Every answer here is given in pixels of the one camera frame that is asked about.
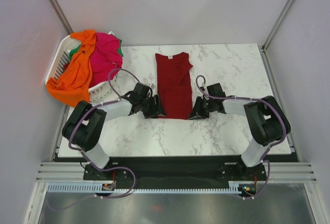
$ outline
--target plastic basket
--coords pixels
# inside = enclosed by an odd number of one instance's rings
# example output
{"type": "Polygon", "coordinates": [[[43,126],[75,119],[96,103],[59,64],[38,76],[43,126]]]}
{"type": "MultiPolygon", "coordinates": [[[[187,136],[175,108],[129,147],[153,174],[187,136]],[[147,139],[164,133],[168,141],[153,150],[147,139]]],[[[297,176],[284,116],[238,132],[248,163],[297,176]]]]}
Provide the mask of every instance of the plastic basket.
{"type": "MultiPolygon", "coordinates": [[[[47,73],[47,77],[45,81],[46,83],[51,77],[57,80],[60,77],[60,75],[63,74],[63,66],[66,63],[70,62],[70,58],[69,58],[70,51],[76,48],[80,44],[81,42],[79,40],[70,38],[70,35],[66,36],[61,41],[56,51],[55,57],[52,61],[52,65],[47,73]]],[[[91,102],[102,101],[110,94],[110,91],[111,88],[107,81],[101,82],[98,85],[88,90],[91,102]]]]}

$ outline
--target table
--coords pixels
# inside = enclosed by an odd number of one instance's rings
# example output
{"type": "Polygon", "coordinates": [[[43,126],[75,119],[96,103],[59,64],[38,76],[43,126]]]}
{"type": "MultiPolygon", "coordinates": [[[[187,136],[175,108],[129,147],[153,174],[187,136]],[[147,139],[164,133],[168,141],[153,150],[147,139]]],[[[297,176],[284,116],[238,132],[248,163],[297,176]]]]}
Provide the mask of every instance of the table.
{"type": "MultiPolygon", "coordinates": [[[[157,86],[155,53],[189,53],[192,101],[202,94],[195,85],[197,75],[206,85],[219,82],[226,95],[265,97],[273,95],[256,44],[163,45],[123,47],[123,68],[141,82],[157,86]]],[[[135,86],[126,72],[119,72],[114,87],[125,94],[135,86]]],[[[107,100],[116,99],[111,93],[107,100]]],[[[205,156],[241,154],[252,135],[245,117],[211,113],[205,120],[144,119],[142,113],[119,117],[104,123],[100,144],[110,157],[205,156]]],[[[270,154],[291,153],[288,141],[271,149],[270,154]]],[[[62,138],[59,157],[81,157],[62,138]]]]}

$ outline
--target dark red t-shirt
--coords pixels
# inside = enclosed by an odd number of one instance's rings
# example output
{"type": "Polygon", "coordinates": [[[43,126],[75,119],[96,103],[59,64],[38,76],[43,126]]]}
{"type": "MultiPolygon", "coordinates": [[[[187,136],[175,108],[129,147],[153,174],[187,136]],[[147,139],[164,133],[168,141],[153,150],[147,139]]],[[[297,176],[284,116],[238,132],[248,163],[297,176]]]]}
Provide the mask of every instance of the dark red t-shirt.
{"type": "Polygon", "coordinates": [[[188,119],[192,110],[192,91],[188,53],[170,57],[156,53],[157,87],[167,116],[159,118],[188,119]]]}

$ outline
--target marble surface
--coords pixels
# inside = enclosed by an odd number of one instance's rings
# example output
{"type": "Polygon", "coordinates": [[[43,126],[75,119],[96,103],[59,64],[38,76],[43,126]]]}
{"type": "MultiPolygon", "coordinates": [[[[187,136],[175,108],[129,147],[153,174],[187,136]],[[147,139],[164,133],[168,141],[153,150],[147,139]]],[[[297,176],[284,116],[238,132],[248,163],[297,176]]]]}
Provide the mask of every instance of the marble surface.
{"type": "MultiPolygon", "coordinates": [[[[227,95],[265,97],[272,95],[256,44],[134,46],[122,48],[123,68],[141,82],[157,86],[155,53],[189,53],[192,101],[201,96],[195,78],[202,74],[206,85],[219,82],[227,95]]],[[[135,86],[133,77],[119,72],[114,83],[121,94],[135,86]]],[[[113,100],[112,93],[107,99],[113,100]]],[[[100,144],[109,156],[199,156],[241,154],[252,135],[245,117],[211,113],[205,120],[144,119],[142,113],[104,123],[100,144]]],[[[288,154],[287,140],[271,149],[288,154]]],[[[80,157],[62,139],[59,157],[80,157]]]]}

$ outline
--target orange shirt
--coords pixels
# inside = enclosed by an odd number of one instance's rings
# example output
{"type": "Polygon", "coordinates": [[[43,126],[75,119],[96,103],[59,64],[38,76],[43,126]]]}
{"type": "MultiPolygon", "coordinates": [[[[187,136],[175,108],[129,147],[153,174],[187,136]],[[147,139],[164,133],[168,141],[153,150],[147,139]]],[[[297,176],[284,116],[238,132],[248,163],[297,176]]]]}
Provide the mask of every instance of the orange shirt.
{"type": "Polygon", "coordinates": [[[50,78],[46,88],[50,95],[71,107],[76,107],[78,102],[90,102],[88,88],[92,79],[92,67],[89,61],[96,44],[94,30],[74,32],[71,38],[81,41],[81,47],[72,57],[67,70],[55,80],[50,78]]]}

